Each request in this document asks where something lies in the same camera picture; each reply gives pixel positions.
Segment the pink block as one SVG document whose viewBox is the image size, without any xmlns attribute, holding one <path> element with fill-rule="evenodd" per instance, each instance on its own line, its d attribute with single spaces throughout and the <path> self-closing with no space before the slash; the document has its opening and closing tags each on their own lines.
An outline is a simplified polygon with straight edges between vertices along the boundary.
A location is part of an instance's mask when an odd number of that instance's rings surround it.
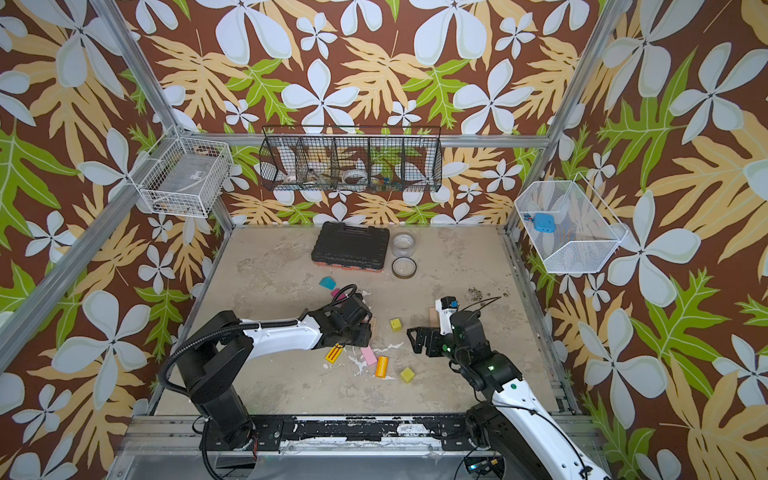
<svg viewBox="0 0 768 480">
<path fill-rule="evenodd" d="M 371 347 L 362 347 L 360 352 L 367 366 L 373 366 L 378 363 L 378 358 Z"/>
</svg>

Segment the orange supermarket block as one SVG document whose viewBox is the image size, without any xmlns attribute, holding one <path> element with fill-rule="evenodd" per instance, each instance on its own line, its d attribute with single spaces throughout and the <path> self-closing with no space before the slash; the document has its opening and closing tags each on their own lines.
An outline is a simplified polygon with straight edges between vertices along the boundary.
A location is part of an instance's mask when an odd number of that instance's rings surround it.
<svg viewBox="0 0 768 480">
<path fill-rule="evenodd" d="M 389 358 L 386 356 L 380 356 L 377 358 L 375 377 L 385 379 L 387 377 L 387 370 L 389 365 Z"/>
</svg>

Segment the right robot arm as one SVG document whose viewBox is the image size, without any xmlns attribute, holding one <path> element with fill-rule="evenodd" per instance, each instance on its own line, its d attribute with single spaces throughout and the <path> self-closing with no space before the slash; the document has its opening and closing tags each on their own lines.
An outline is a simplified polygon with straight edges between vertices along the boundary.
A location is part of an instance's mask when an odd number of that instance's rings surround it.
<svg viewBox="0 0 768 480">
<path fill-rule="evenodd" d="M 608 479 L 537 399 L 522 372 L 486 338 L 478 310 L 449 309 L 439 327 L 407 330 L 416 354 L 445 357 L 484 400 L 466 420 L 472 442 L 504 460 L 505 479 Z"/>
</svg>

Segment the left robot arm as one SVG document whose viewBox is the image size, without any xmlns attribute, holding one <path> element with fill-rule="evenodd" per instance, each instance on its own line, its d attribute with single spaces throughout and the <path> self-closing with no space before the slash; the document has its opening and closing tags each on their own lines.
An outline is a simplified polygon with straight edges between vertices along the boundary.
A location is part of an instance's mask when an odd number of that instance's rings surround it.
<svg viewBox="0 0 768 480">
<path fill-rule="evenodd" d="M 372 312 L 354 285 L 316 310 L 298 317 L 252 321 L 223 310 L 193 333 L 164 361 L 158 381 L 189 399 L 206 420 L 203 442 L 226 450 L 248 445 L 255 425 L 233 386 L 243 366 L 255 358 L 293 350 L 366 347 Z"/>
</svg>

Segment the yellow striped block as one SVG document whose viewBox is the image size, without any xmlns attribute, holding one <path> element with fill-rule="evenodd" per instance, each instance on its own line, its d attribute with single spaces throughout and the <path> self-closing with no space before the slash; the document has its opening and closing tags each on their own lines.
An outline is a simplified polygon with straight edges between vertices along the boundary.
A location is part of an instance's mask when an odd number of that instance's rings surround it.
<svg viewBox="0 0 768 480">
<path fill-rule="evenodd" d="M 342 344 L 335 344 L 326 354 L 325 360 L 333 365 L 335 364 L 338 359 L 340 358 L 341 354 L 344 352 L 345 346 Z"/>
</svg>

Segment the teal block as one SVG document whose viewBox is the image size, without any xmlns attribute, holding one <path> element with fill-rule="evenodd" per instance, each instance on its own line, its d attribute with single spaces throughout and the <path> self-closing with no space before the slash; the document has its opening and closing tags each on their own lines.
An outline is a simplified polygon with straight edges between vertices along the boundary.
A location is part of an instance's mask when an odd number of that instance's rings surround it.
<svg viewBox="0 0 768 480">
<path fill-rule="evenodd" d="M 329 277 L 329 276 L 323 277 L 320 280 L 319 284 L 322 287 L 327 288 L 329 290 L 334 290 L 336 288 L 336 281 L 333 278 Z"/>
</svg>

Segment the black tool case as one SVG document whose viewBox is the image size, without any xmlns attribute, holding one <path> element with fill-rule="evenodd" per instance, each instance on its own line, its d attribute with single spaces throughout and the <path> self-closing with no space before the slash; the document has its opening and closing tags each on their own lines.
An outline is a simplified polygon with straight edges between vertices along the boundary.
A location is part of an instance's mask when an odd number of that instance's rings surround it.
<svg viewBox="0 0 768 480">
<path fill-rule="evenodd" d="M 311 260 L 331 267 L 380 272 L 389 239 L 386 228 L 327 222 L 321 227 Z"/>
</svg>

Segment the brown tape roll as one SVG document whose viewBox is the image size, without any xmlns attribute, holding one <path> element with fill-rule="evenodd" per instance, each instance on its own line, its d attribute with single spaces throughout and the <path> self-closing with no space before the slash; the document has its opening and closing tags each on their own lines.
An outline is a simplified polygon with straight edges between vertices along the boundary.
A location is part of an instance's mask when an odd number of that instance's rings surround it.
<svg viewBox="0 0 768 480">
<path fill-rule="evenodd" d="M 413 278 L 417 269 L 417 263 L 410 257 L 397 257 L 391 264 L 392 273 L 398 279 Z"/>
</svg>

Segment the clear tape roll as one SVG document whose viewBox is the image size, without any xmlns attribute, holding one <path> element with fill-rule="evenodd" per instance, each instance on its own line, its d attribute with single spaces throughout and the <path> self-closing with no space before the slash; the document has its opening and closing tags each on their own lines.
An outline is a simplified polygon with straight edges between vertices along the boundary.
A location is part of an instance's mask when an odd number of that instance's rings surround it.
<svg viewBox="0 0 768 480">
<path fill-rule="evenodd" d="M 398 233 L 391 239 L 391 251 L 396 258 L 412 257 L 416 248 L 416 239 L 410 233 Z"/>
</svg>

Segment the blue object in basket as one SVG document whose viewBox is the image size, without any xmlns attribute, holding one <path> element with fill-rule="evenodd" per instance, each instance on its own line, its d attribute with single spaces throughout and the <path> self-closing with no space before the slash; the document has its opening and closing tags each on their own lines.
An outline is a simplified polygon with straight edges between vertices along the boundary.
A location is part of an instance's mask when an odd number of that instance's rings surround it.
<svg viewBox="0 0 768 480">
<path fill-rule="evenodd" d="M 540 233 L 554 233 L 556 231 L 556 223 L 554 217 L 547 213 L 536 213 L 531 220 L 534 230 Z"/>
</svg>

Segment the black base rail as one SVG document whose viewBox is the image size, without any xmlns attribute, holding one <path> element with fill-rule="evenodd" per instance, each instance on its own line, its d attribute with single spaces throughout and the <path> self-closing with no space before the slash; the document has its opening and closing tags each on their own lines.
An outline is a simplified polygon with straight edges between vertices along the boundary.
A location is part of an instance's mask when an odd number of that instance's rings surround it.
<svg viewBox="0 0 768 480">
<path fill-rule="evenodd" d="M 253 415 L 251 420 L 260 452 L 355 448 L 461 452 L 471 449 L 463 413 Z"/>
</svg>

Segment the aluminium frame post left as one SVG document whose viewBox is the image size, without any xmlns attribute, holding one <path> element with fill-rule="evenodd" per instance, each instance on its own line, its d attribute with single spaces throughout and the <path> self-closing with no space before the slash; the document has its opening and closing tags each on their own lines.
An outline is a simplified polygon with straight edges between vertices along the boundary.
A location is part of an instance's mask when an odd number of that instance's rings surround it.
<svg viewBox="0 0 768 480">
<path fill-rule="evenodd" d="M 140 200 L 135 186 L 123 188 L 75 241 L 52 271 L 11 315 L 1 329 L 1 370 L 6 371 L 27 342 L 34 337 L 79 274 L 95 259 L 115 229 Z"/>
</svg>

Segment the aluminium frame post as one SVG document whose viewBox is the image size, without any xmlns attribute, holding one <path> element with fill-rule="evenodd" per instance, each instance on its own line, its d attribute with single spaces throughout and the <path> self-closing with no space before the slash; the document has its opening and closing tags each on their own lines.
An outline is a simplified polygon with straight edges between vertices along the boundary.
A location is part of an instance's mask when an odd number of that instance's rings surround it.
<svg viewBox="0 0 768 480">
<path fill-rule="evenodd" d="M 79 274 L 95 259 L 115 229 L 140 200 L 135 186 L 123 188 L 75 241 L 52 271 L 11 315 L 1 329 L 1 370 L 6 371 L 27 342 L 34 337 Z"/>
<path fill-rule="evenodd" d="M 543 23 L 540 40 L 552 58 L 536 63 L 542 72 L 525 79 L 535 94 L 520 112 L 529 117 L 548 107 L 552 117 L 538 134 L 515 135 L 502 143 L 504 153 L 519 167 L 517 191 L 539 178 L 560 146 L 570 144 L 565 132 L 579 125 L 581 97 L 631 6 L 630 1 L 559 1 Z"/>
</svg>

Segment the aluminium frame post right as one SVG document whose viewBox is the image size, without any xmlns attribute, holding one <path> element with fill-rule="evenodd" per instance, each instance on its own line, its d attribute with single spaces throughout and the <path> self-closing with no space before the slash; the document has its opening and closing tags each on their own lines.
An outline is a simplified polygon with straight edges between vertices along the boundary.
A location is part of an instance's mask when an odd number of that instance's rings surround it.
<svg viewBox="0 0 768 480">
<path fill-rule="evenodd" d="M 631 6 L 630 1 L 559 1 L 543 23 L 540 40 L 552 58 L 536 63 L 542 72 L 525 79 L 535 94 L 520 112 L 529 117 L 548 107 L 552 117 L 538 134 L 515 135 L 502 143 L 504 153 L 519 167 L 517 191 L 539 178 L 560 146 L 570 144 L 565 132 L 579 125 L 581 97 Z"/>
</svg>

